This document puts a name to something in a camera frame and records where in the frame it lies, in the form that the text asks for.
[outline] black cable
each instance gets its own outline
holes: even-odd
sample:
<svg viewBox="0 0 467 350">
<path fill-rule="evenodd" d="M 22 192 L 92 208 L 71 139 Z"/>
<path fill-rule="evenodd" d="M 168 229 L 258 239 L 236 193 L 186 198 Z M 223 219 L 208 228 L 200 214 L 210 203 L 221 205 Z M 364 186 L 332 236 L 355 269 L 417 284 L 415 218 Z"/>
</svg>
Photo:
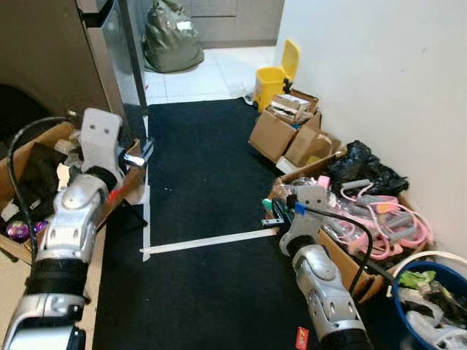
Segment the black cable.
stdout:
<svg viewBox="0 0 467 350">
<path fill-rule="evenodd" d="M 334 214 L 334 213 L 330 213 L 328 211 L 321 211 L 321 210 L 317 210 L 317 209 L 311 209 L 311 208 L 307 208 L 307 207 L 305 207 L 305 209 L 307 211 L 310 211 L 310 212 L 315 213 L 315 214 L 324 215 L 325 217 L 333 217 L 334 219 L 340 219 L 340 220 L 343 220 L 343 221 L 350 222 L 351 224 L 354 224 L 358 228 L 362 229 L 363 232 L 365 232 L 366 235 L 368 236 L 368 247 L 366 249 L 366 253 L 365 253 L 365 255 L 363 256 L 363 259 L 360 262 L 360 268 L 358 269 L 357 273 L 355 274 L 355 277 L 353 278 L 352 283 L 351 283 L 350 288 L 349 288 L 349 293 L 351 295 L 353 295 L 354 289 L 357 286 L 358 279 L 360 278 L 361 274 L 363 273 L 363 270 L 365 269 L 365 266 L 368 264 L 368 261 L 370 259 L 370 255 L 371 255 L 371 249 L 373 248 L 373 236 L 371 235 L 370 230 L 368 228 L 366 228 L 365 225 L 360 224 L 358 221 L 355 221 L 355 220 L 350 219 L 348 217 L 344 217 L 344 216 L 339 215 L 339 214 Z"/>
<path fill-rule="evenodd" d="M 16 133 L 8 149 L 9 180 L 11 181 L 13 189 L 15 190 L 16 198 L 18 199 L 18 204 L 20 206 L 21 211 L 23 212 L 24 220 L 26 221 L 26 224 L 28 225 L 29 235 L 31 237 L 31 251 L 32 251 L 31 264 L 34 263 L 34 261 L 36 260 L 36 256 L 37 256 L 37 237 L 36 237 L 36 233 L 34 232 L 34 226 L 32 225 L 31 212 L 29 211 L 29 206 L 26 203 L 23 197 L 23 194 L 21 193 L 20 188 L 18 187 L 18 179 L 16 178 L 16 173 L 15 173 L 15 164 L 13 163 L 13 155 L 15 154 L 17 142 L 24 135 L 24 133 L 28 131 L 29 129 L 42 123 L 64 122 L 67 120 L 69 120 L 68 117 L 46 117 L 46 118 L 42 118 L 39 120 L 35 120 L 29 123 L 27 126 L 25 126 L 24 128 L 22 128 Z"/>
</svg>

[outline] yellow trash can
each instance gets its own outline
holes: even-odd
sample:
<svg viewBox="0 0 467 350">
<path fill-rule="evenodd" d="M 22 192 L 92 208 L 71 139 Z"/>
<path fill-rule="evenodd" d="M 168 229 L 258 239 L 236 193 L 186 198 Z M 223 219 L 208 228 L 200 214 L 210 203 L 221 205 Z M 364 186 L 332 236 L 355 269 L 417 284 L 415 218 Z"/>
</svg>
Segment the yellow trash can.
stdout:
<svg viewBox="0 0 467 350">
<path fill-rule="evenodd" d="M 262 112 L 271 104 L 274 95 L 288 93 L 295 77 L 300 59 L 300 50 L 290 40 L 285 40 L 282 65 L 266 67 L 256 71 L 256 86 L 253 94 L 254 105 Z"/>
</svg>

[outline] green cloth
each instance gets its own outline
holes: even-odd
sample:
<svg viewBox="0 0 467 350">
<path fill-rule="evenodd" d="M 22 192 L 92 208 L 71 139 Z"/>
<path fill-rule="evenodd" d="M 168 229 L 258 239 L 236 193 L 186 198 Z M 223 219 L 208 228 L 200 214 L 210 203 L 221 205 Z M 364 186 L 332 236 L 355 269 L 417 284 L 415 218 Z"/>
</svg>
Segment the green cloth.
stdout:
<svg viewBox="0 0 467 350">
<path fill-rule="evenodd" d="M 405 287 L 418 289 L 424 284 L 428 284 L 433 281 L 436 277 L 435 271 L 425 271 L 425 272 L 411 272 L 404 271 L 401 275 L 399 284 L 402 284 Z"/>
</svg>

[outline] blue bucket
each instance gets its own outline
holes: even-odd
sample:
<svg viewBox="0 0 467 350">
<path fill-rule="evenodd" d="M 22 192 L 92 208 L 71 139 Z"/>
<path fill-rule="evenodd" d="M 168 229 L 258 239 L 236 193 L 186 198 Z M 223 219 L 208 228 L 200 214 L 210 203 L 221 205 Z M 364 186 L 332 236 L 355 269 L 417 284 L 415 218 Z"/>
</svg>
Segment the blue bucket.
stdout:
<svg viewBox="0 0 467 350">
<path fill-rule="evenodd" d="M 402 319 L 402 322 L 406 325 L 409 332 L 414 336 L 417 342 L 422 346 L 423 349 L 427 350 L 437 350 L 433 345 L 427 343 L 420 337 L 415 330 L 412 328 L 410 323 L 407 321 L 406 314 L 402 310 L 401 301 L 399 300 L 399 280 L 401 278 L 401 274 L 404 271 L 414 271 L 414 272 L 425 272 L 425 271 L 435 271 L 436 272 L 436 280 L 440 282 L 447 290 L 457 296 L 465 296 L 467 297 L 467 281 L 463 278 L 459 273 L 454 271 L 447 266 L 438 264 L 436 262 L 411 262 L 407 266 L 401 270 L 401 272 L 397 275 L 393 285 L 393 299 L 395 303 L 395 308 Z"/>
</svg>

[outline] stainless steel refrigerator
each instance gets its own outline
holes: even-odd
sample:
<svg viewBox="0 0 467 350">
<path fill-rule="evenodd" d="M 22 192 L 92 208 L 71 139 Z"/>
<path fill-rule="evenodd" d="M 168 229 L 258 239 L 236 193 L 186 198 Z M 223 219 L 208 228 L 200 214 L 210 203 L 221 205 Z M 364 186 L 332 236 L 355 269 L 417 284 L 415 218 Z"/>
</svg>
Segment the stainless steel refrigerator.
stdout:
<svg viewBox="0 0 467 350">
<path fill-rule="evenodd" d="M 127 137 L 143 138 L 141 16 L 134 0 L 3 0 L 0 84 L 54 115 L 87 107 L 114 112 L 130 126 Z"/>
</svg>

